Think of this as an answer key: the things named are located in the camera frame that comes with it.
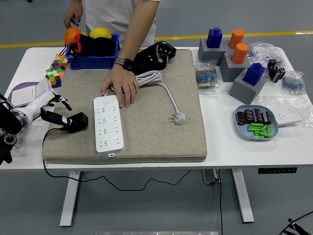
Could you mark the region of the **person's right hand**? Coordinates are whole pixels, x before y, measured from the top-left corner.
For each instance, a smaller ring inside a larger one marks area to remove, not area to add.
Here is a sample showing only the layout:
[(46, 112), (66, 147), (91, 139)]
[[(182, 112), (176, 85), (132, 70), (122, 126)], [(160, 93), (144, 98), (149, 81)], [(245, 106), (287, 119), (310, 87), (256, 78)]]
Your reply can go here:
[(66, 29), (72, 26), (79, 26), (83, 15), (83, 5), (81, 1), (71, 1), (63, 17)]

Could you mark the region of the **person's left hand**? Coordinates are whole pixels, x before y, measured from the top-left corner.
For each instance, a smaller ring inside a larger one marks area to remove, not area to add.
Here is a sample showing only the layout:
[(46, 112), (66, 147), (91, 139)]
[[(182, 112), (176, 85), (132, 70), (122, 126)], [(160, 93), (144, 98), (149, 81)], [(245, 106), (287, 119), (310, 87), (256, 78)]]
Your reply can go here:
[(105, 79), (101, 91), (105, 95), (110, 86), (115, 87), (119, 107), (129, 107), (135, 103), (135, 98), (139, 90), (139, 84), (131, 71), (115, 64), (109, 75)]

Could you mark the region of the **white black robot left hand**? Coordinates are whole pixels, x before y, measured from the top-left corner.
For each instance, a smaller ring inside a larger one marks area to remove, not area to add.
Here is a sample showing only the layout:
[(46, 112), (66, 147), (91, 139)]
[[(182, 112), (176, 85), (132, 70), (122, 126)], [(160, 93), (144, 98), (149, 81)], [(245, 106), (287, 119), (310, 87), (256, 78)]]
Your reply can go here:
[(54, 92), (45, 92), (25, 107), (16, 108), (15, 113), (22, 118), (24, 127), (29, 127), (41, 115), (41, 110), (52, 102), (61, 102), (69, 111), (72, 110), (67, 99)]

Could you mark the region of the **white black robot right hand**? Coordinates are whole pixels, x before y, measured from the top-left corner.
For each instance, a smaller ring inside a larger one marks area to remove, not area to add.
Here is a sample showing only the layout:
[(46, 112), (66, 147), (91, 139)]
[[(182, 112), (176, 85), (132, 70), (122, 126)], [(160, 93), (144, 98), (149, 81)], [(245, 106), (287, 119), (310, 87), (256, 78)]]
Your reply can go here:
[(307, 231), (305, 231), (299, 224), (297, 224), (291, 218), (288, 219), (288, 222), (289, 222), (289, 227), (291, 229), (294, 229), (295, 231), (297, 231), (300, 235), (308, 235), (309, 234)]

